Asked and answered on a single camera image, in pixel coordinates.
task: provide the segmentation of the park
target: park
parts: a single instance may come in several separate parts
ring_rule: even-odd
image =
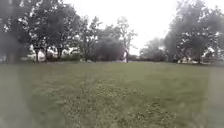
[[[166,33],[136,47],[125,16],[2,0],[0,128],[222,128],[223,11],[176,2]]]
[[[206,104],[209,86],[218,79],[212,72],[223,73],[222,68],[149,62],[10,68],[17,68],[24,99],[43,128],[202,127],[216,123],[215,117],[207,122],[206,114],[221,114],[219,105]],[[213,84],[212,95],[220,93],[220,85]]]

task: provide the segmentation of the overcast sky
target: overcast sky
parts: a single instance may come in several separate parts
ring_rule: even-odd
[[[74,5],[77,13],[89,18],[97,16],[104,24],[116,24],[119,17],[125,16],[130,27],[138,36],[132,44],[142,48],[155,37],[164,37],[175,16],[177,0],[65,0]],[[223,0],[205,0],[209,7],[218,5],[224,10]],[[132,49],[132,54],[139,50]]]

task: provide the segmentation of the grass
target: grass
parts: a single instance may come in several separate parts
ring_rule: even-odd
[[[208,67],[167,63],[19,66],[42,128],[194,128],[204,125]]]

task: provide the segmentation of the mowed grass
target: mowed grass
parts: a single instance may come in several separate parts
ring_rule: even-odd
[[[203,125],[207,67],[169,63],[19,66],[42,128],[193,128]]]

